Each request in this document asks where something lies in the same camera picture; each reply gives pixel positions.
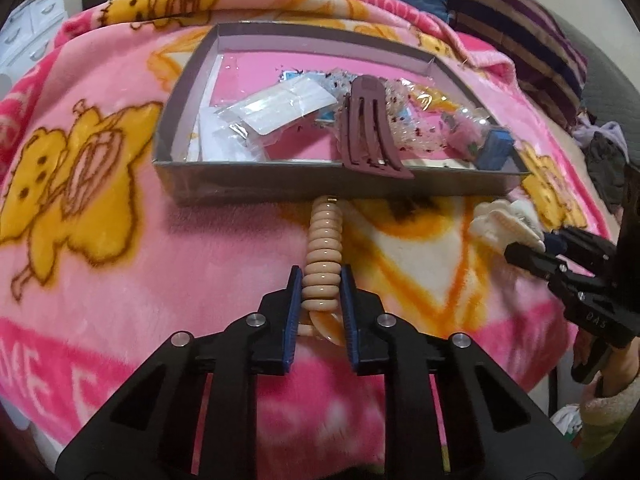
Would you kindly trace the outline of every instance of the gray cardboard box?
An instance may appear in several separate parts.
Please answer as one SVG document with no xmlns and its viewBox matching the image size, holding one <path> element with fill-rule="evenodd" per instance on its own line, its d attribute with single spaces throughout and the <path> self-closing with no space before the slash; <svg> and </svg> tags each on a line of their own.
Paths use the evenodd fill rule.
<svg viewBox="0 0 640 480">
<path fill-rule="evenodd" d="M 417 74 L 441 70 L 446 88 L 462 104 L 482 107 L 476 95 L 431 54 L 355 32 L 281 22 L 233 22 L 214 27 L 188 60 L 154 136 L 153 163 L 180 205 L 399 196 L 499 196 L 521 183 L 527 169 L 513 150 L 501 171 L 414 166 L 413 180 L 347 170 L 339 162 L 187 162 L 190 135 L 216 57 L 224 52 L 305 52 L 361 59 Z"/>
</svg>

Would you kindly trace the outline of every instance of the purple striped pillow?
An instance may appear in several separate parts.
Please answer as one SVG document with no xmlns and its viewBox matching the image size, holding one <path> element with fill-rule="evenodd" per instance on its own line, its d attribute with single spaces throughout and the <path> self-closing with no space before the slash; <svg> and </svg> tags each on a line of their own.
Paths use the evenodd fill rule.
<svg viewBox="0 0 640 480">
<path fill-rule="evenodd" d="M 449 0 L 450 25 L 513 59 L 520 87 L 565 129 L 575 124 L 587 60 L 535 0 Z"/>
</svg>

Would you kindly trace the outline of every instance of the mauve hair clip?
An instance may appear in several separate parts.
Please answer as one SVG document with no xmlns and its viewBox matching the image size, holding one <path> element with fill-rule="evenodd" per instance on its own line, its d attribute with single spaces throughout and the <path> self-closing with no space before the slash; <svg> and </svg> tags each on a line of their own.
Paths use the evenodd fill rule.
<svg viewBox="0 0 640 480">
<path fill-rule="evenodd" d="M 361 75 L 340 114 L 340 153 L 346 168 L 395 178 L 413 178 L 400 160 L 386 118 L 385 87 L 377 78 Z"/>
</svg>

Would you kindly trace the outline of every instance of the metal bolt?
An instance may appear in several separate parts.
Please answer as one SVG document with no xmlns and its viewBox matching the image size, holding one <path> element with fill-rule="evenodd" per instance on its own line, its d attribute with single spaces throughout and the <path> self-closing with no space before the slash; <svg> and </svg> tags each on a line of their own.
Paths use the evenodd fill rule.
<svg viewBox="0 0 640 480">
<path fill-rule="evenodd" d="M 451 341 L 458 348 L 468 348 L 469 346 L 471 346 L 471 338 L 467 334 L 462 332 L 454 334 L 451 338 Z"/>
<path fill-rule="evenodd" d="M 253 314 L 249 314 L 246 317 L 246 323 L 249 326 L 262 326 L 267 322 L 267 318 L 265 318 L 262 314 L 258 314 L 254 312 Z"/>
<path fill-rule="evenodd" d="M 174 346 L 187 346 L 191 341 L 191 335 L 188 332 L 176 332 L 171 336 L 171 344 Z"/>
<path fill-rule="evenodd" d="M 380 314 L 376 321 L 380 326 L 389 328 L 396 324 L 396 317 L 391 314 Z"/>
</svg>

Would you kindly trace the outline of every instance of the blanket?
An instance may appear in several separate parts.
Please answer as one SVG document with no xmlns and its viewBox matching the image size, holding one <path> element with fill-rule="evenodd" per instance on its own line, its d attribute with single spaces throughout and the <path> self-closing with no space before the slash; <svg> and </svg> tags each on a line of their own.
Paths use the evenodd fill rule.
<svg viewBox="0 0 640 480">
<path fill-rule="evenodd" d="M 68 20 L 0 102 L 0 396 L 66 444 L 177 330 L 219 332 L 283 288 L 310 204 L 178 208 L 151 165 L 154 127 L 215 24 L 284 20 L 433 52 L 517 139 L 547 228 L 607 235 L 601 213 L 503 54 L 359 0 L 113 0 Z M 471 334 L 525 389 L 572 343 L 546 284 L 469 235 L 482 198 L 344 202 L 344 260 L 360 288 L 422 332 Z M 344 349 L 300 339 L 284 378 L 258 380 L 261 478 L 381 463 L 383 380 Z"/>
</svg>

